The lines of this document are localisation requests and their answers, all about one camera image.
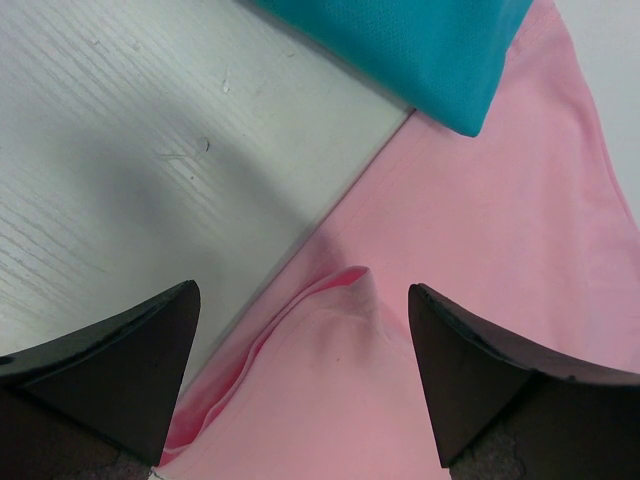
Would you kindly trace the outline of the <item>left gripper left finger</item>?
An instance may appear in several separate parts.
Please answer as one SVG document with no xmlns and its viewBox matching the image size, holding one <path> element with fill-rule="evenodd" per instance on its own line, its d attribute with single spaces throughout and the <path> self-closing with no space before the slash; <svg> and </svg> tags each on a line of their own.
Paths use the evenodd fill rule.
<svg viewBox="0 0 640 480">
<path fill-rule="evenodd" d="M 182 282 L 1 358 L 4 479 L 147 479 L 158 466 L 200 314 Z"/>
</svg>

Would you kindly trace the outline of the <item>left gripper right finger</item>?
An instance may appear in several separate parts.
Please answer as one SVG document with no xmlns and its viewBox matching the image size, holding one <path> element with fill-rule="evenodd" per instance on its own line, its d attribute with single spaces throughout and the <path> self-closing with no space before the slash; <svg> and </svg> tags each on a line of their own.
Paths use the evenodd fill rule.
<svg viewBox="0 0 640 480">
<path fill-rule="evenodd" d="M 539 345 L 413 285 L 409 324 L 454 479 L 635 479 L 639 377 Z"/>
</svg>

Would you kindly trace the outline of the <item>pink t shirt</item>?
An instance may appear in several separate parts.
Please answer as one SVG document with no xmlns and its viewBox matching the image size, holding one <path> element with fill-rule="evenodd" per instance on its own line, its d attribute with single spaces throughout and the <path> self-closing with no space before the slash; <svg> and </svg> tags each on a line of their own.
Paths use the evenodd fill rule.
<svg viewBox="0 0 640 480">
<path fill-rule="evenodd" d="M 443 479 L 411 345 L 423 283 L 563 353 L 639 367 L 639 230 L 551 1 L 481 133 L 412 115 L 187 390 L 167 479 Z"/>
</svg>

